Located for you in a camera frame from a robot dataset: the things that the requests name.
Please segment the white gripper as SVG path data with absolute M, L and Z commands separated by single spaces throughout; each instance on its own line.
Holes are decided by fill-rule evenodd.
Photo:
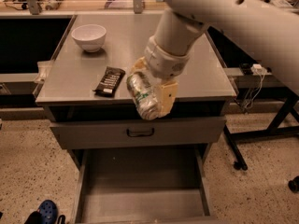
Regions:
M 149 38 L 144 51 L 144 57 L 139 58 L 130 68 L 130 75 L 134 73 L 147 74 L 149 71 L 154 77 L 170 79 L 179 76 L 190 55 L 177 56 L 169 54 L 158 46 L 154 36 Z M 168 80 L 155 86 L 158 100 L 158 116 L 168 115 L 173 107 L 178 92 L 178 83 L 175 80 Z

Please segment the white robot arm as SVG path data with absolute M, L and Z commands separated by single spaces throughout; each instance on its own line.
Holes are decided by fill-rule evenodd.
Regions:
M 127 78 L 139 116 L 164 117 L 173 106 L 179 76 L 195 41 L 210 27 L 262 62 L 299 93 L 299 16 L 259 0 L 164 0 L 166 9 L 144 56 Z

